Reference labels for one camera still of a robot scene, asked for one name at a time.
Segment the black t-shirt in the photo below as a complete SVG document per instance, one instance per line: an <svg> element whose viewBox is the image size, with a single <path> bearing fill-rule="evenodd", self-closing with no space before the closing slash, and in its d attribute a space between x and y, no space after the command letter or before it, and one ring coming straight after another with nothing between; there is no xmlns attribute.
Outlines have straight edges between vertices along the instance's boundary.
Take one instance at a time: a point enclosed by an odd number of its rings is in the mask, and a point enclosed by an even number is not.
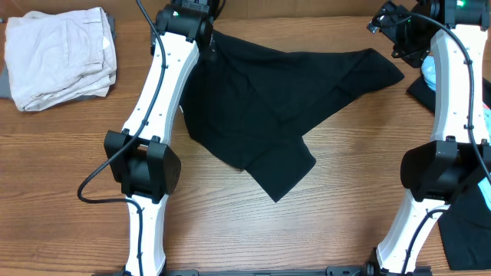
<svg viewBox="0 0 491 276"><path fill-rule="evenodd" d="M359 97L403 73L368 48L283 52L215 32L180 100L190 137L246 171L278 201L314 167L303 137Z"/></svg>

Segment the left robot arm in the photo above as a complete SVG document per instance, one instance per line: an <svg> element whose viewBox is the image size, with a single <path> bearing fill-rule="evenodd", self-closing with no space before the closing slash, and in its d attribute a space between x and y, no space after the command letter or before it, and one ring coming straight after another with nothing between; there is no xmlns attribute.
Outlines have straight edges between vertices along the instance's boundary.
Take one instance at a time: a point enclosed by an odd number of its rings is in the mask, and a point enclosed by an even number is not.
<svg viewBox="0 0 491 276"><path fill-rule="evenodd" d="M120 132L104 140L111 172L121 185L130 216L130 251L123 275L162 275L166 202L181 162L170 148L180 98L199 56L213 40L218 1L172 1L150 27L150 71Z"/></svg>

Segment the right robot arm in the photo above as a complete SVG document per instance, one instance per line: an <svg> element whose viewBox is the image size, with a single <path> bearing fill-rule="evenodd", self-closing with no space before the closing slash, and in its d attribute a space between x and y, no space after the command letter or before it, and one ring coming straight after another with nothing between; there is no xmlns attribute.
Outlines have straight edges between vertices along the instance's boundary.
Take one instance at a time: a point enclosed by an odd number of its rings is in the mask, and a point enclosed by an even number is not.
<svg viewBox="0 0 491 276"><path fill-rule="evenodd" d="M433 56L436 105L430 142L404 155L404 199L360 274L429 275L416 261L432 228L461 194L489 177L482 79L489 27L490 5L481 0L419 1L412 9L389 1L368 24L411 67Z"/></svg>

